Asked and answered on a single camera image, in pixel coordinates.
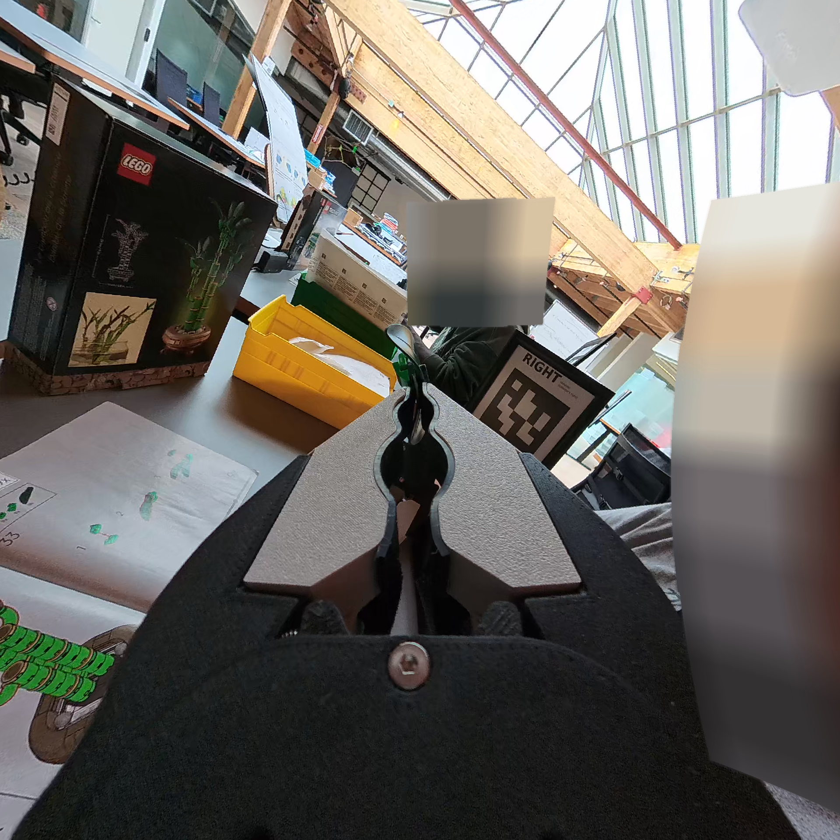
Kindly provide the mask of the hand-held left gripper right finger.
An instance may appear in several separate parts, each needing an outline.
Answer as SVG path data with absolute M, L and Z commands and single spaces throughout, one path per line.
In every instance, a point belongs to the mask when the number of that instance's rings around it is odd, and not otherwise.
M 433 525 L 448 551 L 447 593 L 472 627 L 494 602 L 578 592 L 581 576 L 520 452 L 436 386 L 425 394 L 448 458 Z

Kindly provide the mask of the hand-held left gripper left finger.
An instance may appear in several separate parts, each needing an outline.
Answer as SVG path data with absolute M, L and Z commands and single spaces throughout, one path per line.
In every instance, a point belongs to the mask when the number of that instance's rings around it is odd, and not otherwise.
M 388 502 L 375 457 L 397 430 L 403 389 L 374 405 L 312 452 L 254 562 L 245 587 L 333 602 L 349 630 L 380 591 L 374 556 Z

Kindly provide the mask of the small grey piece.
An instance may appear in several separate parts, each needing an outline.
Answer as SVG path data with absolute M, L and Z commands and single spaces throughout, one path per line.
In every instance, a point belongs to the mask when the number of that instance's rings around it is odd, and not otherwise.
M 411 429 L 406 433 L 406 440 L 409 445 L 415 446 L 427 434 L 434 414 L 425 388 L 425 367 L 415 352 L 413 332 L 406 325 L 394 323 L 385 328 L 385 333 L 395 347 L 392 364 L 397 380 L 408 389 L 413 400 L 413 419 Z

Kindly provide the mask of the lego instruction booklet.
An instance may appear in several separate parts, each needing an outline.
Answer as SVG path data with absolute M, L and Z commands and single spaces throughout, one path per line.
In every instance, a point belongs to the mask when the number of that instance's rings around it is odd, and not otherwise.
M 110 402 L 1 470 L 8 838 L 87 733 L 151 604 L 258 472 Z

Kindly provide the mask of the black lego set box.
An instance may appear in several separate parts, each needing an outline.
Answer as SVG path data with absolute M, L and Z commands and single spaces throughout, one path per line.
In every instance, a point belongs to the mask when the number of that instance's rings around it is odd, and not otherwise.
M 12 366 L 50 396 L 205 375 L 276 214 L 251 181 L 56 80 Z

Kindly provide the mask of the whiteboard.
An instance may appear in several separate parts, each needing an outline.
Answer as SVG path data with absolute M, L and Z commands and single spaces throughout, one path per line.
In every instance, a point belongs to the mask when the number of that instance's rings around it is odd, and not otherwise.
M 552 302 L 542 323 L 531 326 L 528 335 L 563 360 L 597 339 L 596 330 L 590 329 L 559 300 Z

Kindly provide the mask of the black mesh chair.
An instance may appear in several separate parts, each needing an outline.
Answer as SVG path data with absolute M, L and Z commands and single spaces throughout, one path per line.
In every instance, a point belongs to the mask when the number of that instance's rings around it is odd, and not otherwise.
M 668 503 L 670 456 L 628 424 L 599 465 L 571 491 L 595 511 Z

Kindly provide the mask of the yellow plastic bin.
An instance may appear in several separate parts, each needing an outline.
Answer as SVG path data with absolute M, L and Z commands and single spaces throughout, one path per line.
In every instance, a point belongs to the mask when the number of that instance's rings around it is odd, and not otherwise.
M 368 364 L 388 381 L 372 389 L 292 341 L 311 340 Z M 259 309 L 248 327 L 234 376 L 324 423 L 341 429 L 389 396 L 397 385 L 392 363 L 303 306 L 280 296 Z

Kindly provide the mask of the person's grey printed shirt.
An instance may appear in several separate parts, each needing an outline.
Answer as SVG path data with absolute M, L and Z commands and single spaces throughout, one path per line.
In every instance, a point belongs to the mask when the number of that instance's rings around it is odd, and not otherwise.
M 633 551 L 676 611 L 681 599 L 676 579 L 671 503 L 595 511 Z

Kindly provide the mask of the green plastic bin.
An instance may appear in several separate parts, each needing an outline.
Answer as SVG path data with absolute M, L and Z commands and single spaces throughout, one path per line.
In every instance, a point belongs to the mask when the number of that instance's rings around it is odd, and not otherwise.
M 291 304 L 304 307 L 385 358 L 392 357 L 394 344 L 385 331 L 318 283 L 300 276 Z

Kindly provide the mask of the white cardboard box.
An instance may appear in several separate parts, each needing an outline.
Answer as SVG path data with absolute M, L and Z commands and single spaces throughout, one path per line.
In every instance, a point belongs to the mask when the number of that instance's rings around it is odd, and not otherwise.
M 407 318 L 407 294 L 352 255 L 326 230 L 315 242 L 307 280 L 380 329 Z

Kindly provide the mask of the red ceiling pipe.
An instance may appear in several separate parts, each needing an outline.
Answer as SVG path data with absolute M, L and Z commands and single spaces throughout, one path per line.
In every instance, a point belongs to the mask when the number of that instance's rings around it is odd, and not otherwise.
M 521 84 L 528 89 L 528 91 L 535 97 L 537 103 L 546 110 L 552 118 L 567 132 L 572 138 L 572 141 L 577 144 L 582 152 L 585 160 L 594 162 L 602 171 L 605 178 L 614 184 L 614 186 L 625 195 L 630 202 L 633 209 L 637 210 L 642 217 L 647 219 L 651 225 L 655 227 L 658 234 L 661 235 L 671 246 L 675 249 L 682 248 L 683 244 L 677 237 L 668 229 L 667 225 L 662 222 L 656 213 L 647 206 L 642 198 L 635 192 L 635 190 L 627 184 L 619 174 L 615 172 L 607 159 L 592 145 L 588 139 L 574 126 L 574 121 L 568 119 L 561 110 L 552 102 L 549 96 L 544 93 L 537 83 L 530 77 L 530 75 L 521 67 L 519 63 L 505 47 L 498 41 L 498 39 L 491 33 L 487 26 L 478 19 L 477 15 L 469 8 L 466 2 L 452 1 L 451 6 L 456 12 L 472 27 L 481 38 L 482 42 L 489 47 L 509 69 L 511 74 L 521 82 Z

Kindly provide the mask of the white poster board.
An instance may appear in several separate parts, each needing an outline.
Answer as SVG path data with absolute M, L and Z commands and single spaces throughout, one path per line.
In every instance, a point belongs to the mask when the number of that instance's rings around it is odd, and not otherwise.
M 285 225 L 308 185 L 306 152 L 295 104 L 254 54 L 246 59 L 246 66 L 266 111 L 269 132 L 265 151 L 266 178 L 269 195 L 277 203 L 277 220 Z

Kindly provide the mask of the white hanging box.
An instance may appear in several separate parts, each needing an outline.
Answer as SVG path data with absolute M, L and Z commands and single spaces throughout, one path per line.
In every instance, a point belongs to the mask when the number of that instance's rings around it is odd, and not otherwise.
M 838 87 L 838 1 L 744 1 L 738 15 L 783 92 Z

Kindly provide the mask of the wooden edged desk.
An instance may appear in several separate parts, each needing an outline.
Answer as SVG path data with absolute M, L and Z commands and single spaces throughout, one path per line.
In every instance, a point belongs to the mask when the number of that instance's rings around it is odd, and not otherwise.
M 88 81 L 181 130 L 189 124 L 89 48 L 16 2 L 1 2 L 2 41 L 40 70 Z

